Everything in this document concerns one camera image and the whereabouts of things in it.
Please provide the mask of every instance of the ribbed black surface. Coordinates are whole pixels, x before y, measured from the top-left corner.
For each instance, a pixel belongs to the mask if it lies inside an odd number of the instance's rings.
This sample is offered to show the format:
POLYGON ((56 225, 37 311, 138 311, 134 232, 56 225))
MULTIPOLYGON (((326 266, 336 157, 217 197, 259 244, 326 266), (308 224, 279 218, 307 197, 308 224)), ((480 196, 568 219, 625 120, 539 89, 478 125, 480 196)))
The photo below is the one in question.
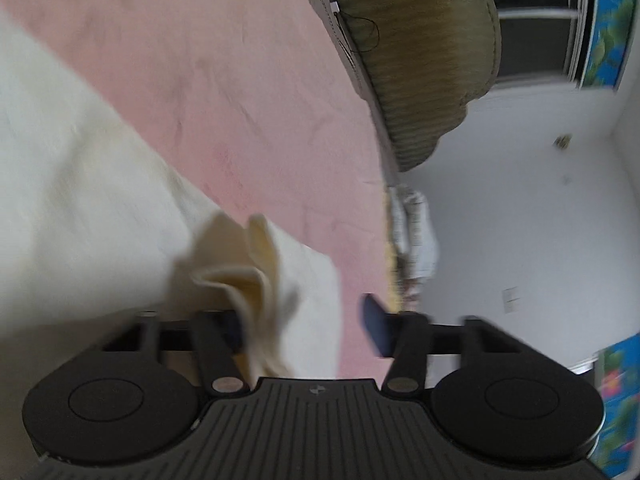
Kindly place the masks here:
POLYGON ((514 471, 465 455, 423 408, 380 395, 373 381, 265 379, 248 397, 215 402, 183 442, 132 465, 95 468, 47 458, 26 480, 420 479, 602 480, 583 461, 514 471))

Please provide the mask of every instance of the window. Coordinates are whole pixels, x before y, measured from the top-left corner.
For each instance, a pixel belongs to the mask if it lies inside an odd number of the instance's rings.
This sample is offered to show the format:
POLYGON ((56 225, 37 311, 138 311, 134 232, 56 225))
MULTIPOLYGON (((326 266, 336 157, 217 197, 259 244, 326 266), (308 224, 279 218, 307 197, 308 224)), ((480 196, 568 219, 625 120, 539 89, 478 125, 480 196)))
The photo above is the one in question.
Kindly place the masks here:
POLYGON ((593 0, 494 0, 502 32, 498 81, 575 80, 584 66, 593 0))

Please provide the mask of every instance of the pink bed sheet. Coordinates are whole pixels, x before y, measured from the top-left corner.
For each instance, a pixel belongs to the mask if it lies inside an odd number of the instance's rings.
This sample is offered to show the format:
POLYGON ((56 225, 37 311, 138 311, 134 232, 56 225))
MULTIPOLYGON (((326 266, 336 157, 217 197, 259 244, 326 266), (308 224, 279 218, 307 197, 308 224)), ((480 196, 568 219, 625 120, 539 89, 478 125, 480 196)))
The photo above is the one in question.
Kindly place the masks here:
POLYGON ((263 212, 331 256, 340 373, 383 375, 358 314, 386 295, 376 134, 307 0, 0 4, 238 221, 263 212))

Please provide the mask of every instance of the logo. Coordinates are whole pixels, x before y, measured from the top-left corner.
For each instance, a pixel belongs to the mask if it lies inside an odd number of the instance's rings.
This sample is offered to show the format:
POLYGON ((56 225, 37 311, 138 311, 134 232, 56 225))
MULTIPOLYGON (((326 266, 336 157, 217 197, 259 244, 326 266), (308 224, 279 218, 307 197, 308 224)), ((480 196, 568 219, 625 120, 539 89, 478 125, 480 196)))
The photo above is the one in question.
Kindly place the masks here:
POLYGON ((324 386, 321 386, 320 384, 316 384, 316 386, 314 386, 313 388, 309 388, 309 391, 315 396, 318 396, 318 395, 324 394, 326 391, 326 388, 324 386))

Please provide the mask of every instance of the wall socket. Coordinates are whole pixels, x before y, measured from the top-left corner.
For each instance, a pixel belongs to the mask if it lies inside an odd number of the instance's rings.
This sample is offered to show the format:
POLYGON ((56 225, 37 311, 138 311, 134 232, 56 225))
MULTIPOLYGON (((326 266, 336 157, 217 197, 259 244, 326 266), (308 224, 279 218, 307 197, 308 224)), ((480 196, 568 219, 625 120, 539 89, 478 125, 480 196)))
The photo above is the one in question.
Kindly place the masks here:
POLYGON ((510 314, 515 312, 520 306, 520 293, 517 286, 506 288, 502 292, 502 303, 504 304, 504 313, 510 314))

